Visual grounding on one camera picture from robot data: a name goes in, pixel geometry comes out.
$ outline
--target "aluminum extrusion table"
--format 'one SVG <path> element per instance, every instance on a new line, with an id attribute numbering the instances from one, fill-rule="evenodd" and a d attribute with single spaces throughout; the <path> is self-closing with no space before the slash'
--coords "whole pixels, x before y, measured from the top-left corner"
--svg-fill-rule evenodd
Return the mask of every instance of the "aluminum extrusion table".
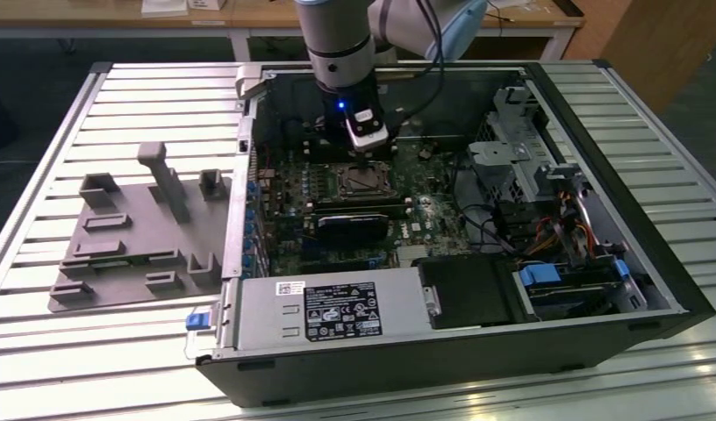
<path id="1" fill-rule="evenodd" d="M 146 182 L 133 161 L 146 139 L 166 142 L 182 177 L 229 170 L 242 116 L 236 68 L 121 64 L 88 76 L 0 236 L 0 419 L 716 418 L 716 316 L 561 375 L 242 410 L 186 358 L 213 337 L 186 343 L 184 318 L 216 296 L 52 314 L 48 288 L 81 209 L 81 177 L 110 171 L 118 183 Z M 609 68 L 588 61 L 544 68 L 716 308 L 716 183 Z"/>

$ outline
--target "gray post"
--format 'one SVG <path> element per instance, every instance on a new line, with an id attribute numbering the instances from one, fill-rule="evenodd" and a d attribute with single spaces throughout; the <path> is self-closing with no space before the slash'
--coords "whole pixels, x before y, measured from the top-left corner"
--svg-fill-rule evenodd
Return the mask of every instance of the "gray post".
<path id="1" fill-rule="evenodd" d="M 142 142 L 138 146 L 137 161 L 149 168 L 156 179 L 157 189 L 166 200 L 170 213 L 178 224 L 189 222 L 189 209 L 185 204 L 185 194 L 176 173 L 166 165 L 166 146 L 162 142 Z"/>

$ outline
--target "blue latch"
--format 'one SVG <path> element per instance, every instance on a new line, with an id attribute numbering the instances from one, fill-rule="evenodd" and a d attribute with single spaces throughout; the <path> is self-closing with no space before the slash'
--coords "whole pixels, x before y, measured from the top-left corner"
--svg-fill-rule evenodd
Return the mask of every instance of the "blue latch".
<path id="1" fill-rule="evenodd" d="M 192 313 L 186 316 L 186 330 L 202 331 L 209 329 L 209 313 Z"/>
<path id="2" fill-rule="evenodd" d="M 623 279 L 631 276 L 631 272 L 628 271 L 628 266 L 623 260 L 616 259 L 613 261 L 613 266 L 616 267 L 617 274 L 620 275 Z"/>
<path id="3" fill-rule="evenodd" d="M 529 265 L 520 271 L 521 284 L 528 287 L 535 283 L 560 282 L 559 270 L 556 265 L 543 263 Z"/>

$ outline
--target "floor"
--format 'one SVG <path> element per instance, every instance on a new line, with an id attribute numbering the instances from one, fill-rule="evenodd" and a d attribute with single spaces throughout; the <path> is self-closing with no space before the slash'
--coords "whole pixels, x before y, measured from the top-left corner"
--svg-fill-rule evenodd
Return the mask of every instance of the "floor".
<path id="1" fill-rule="evenodd" d="M 0 40 L 0 98 L 20 139 L 0 149 L 0 230 L 96 61 L 229 61 L 225 39 L 81 39 L 72 55 L 54 40 Z M 253 41 L 256 60 L 304 59 L 301 47 Z M 716 178 L 716 49 L 661 116 Z"/>

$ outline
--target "motherboard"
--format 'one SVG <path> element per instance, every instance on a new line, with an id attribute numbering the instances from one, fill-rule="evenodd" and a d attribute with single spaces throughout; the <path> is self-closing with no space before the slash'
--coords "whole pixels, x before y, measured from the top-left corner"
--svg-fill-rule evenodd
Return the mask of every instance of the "motherboard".
<path id="1" fill-rule="evenodd" d="M 453 153 L 400 140 L 387 160 L 258 155 L 272 275 L 409 267 L 472 245 L 451 195 Z"/>

